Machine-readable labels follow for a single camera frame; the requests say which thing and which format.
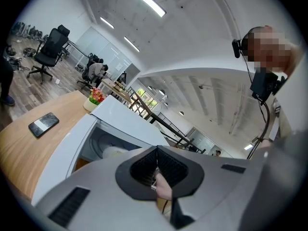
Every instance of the window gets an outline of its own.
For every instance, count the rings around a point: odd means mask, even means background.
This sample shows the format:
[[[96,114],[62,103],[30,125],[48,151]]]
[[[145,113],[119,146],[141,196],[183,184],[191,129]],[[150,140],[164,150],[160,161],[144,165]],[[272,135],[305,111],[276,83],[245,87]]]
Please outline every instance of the window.
[[[151,97],[151,95],[149,93],[147,93],[144,89],[139,88],[136,93],[139,95],[139,97],[141,98],[141,100],[146,104],[146,106],[148,106],[150,108],[150,110],[153,110],[156,105],[158,104],[157,101]],[[139,112],[141,113],[142,117],[145,117],[148,115],[148,113],[146,112],[146,110],[144,110],[142,107],[140,107],[137,104],[134,104],[132,107],[132,110],[139,114]]]

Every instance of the ceiling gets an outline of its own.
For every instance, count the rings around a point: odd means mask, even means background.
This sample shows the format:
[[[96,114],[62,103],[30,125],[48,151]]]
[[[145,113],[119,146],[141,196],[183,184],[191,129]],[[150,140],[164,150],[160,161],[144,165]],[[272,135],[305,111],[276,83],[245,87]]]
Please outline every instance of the ceiling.
[[[127,45],[127,57],[140,60],[133,63],[144,86],[164,89],[168,108],[183,111],[185,119],[227,152],[232,147],[246,155],[243,148],[265,123],[251,98],[246,66],[235,59],[231,41],[259,25],[283,28],[295,38],[291,20],[278,15],[280,8],[271,0],[155,1],[167,12],[162,18],[142,0],[82,0],[95,24],[140,49]]]

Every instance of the white machine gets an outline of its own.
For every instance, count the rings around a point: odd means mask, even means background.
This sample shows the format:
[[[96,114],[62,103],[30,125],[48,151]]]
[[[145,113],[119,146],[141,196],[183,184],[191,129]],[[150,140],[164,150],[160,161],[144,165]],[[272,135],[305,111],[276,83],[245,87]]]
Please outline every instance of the white machine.
[[[31,204],[69,177],[79,158],[92,162],[102,159],[106,148],[131,151],[153,145],[168,143],[158,128],[109,95],[90,115],[82,117],[58,145],[38,180]]]

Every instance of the flower pot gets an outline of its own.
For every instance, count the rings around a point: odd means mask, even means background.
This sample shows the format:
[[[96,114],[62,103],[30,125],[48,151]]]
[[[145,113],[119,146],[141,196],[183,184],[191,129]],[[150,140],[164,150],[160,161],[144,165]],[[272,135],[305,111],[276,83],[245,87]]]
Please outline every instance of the flower pot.
[[[84,107],[86,110],[89,110],[90,112],[92,112],[92,111],[97,107],[97,105],[94,104],[94,103],[92,103],[92,102],[90,102],[90,100],[87,99],[87,100],[85,101],[85,103],[83,104],[83,107]]]

